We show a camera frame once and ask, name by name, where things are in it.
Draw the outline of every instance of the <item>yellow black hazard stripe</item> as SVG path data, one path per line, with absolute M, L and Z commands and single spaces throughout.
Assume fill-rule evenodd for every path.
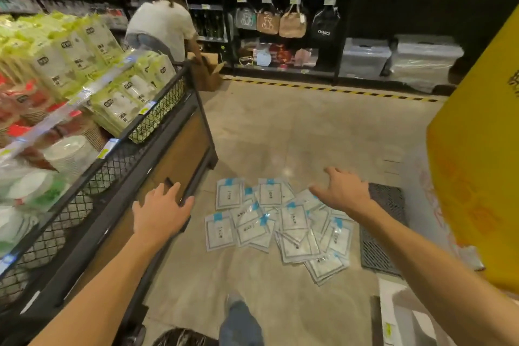
M 431 97 L 403 96 L 403 95 L 390 95 L 387 93 L 377 93 L 377 92 L 352 91 L 350 89 L 339 89 L 338 87 L 333 87 L 333 86 L 332 87 L 322 87 L 322 86 L 314 87 L 311 85 L 289 84 L 287 82 L 247 80 L 247 79 L 242 79 L 242 78 L 236 78 L 233 76 L 224 76 L 224 79 L 233 81 L 233 82 L 243 82 L 243 83 L 248 83 L 248 84 L 271 85 L 274 87 L 286 86 L 286 87 L 298 88 L 298 89 L 311 89 L 313 91 L 350 93 L 352 95 L 365 95 L 365 96 L 373 96 L 373 97 L 386 97 L 386 98 L 392 98 L 392 99 L 428 101 L 428 102 L 439 101 L 438 99 L 433 99 Z

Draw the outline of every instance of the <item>tiled floor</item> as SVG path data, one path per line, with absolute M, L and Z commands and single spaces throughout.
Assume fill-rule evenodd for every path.
M 285 176 L 295 191 L 324 184 L 323 167 L 399 185 L 398 162 L 443 104 L 308 89 L 225 83 L 202 94 L 219 162 L 196 194 L 192 220 L 172 245 L 146 298 L 145 346 L 171 326 L 218 337 L 224 298 L 245 297 L 268 346 L 372 344 L 370 297 L 377 278 L 360 266 L 358 227 L 351 266 L 321 288 L 303 265 L 283 265 L 273 244 L 206 252 L 204 216 L 214 212 L 216 181 Z

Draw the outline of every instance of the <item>shelf label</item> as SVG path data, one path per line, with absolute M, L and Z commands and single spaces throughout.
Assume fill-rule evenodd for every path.
M 141 110 L 139 111 L 139 114 L 140 115 L 146 115 L 155 104 L 157 104 L 156 101 L 148 101 L 146 103 L 146 105 L 141 108 Z
M 107 157 L 107 154 L 110 153 L 110 151 L 114 148 L 114 146 L 119 142 L 117 138 L 111 138 L 108 140 L 106 145 L 103 149 L 101 149 L 101 152 L 98 154 L 98 159 L 104 159 Z

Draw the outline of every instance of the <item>metal mesh basket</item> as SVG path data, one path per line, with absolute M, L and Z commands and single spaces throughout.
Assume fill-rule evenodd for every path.
M 157 94 L 149 112 L 134 119 L 106 158 L 96 160 L 8 255 L 11 263 L 0 274 L 0 311 L 9 309 L 67 240 L 81 232 L 85 219 L 101 212 L 157 136 L 153 132 L 182 100 L 188 73 L 185 66 L 175 75 Z

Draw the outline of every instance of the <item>leg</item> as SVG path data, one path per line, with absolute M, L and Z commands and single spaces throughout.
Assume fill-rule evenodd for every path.
M 220 327 L 219 346 L 264 346 L 261 327 L 241 296 L 230 295 L 227 306 L 227 317 Z

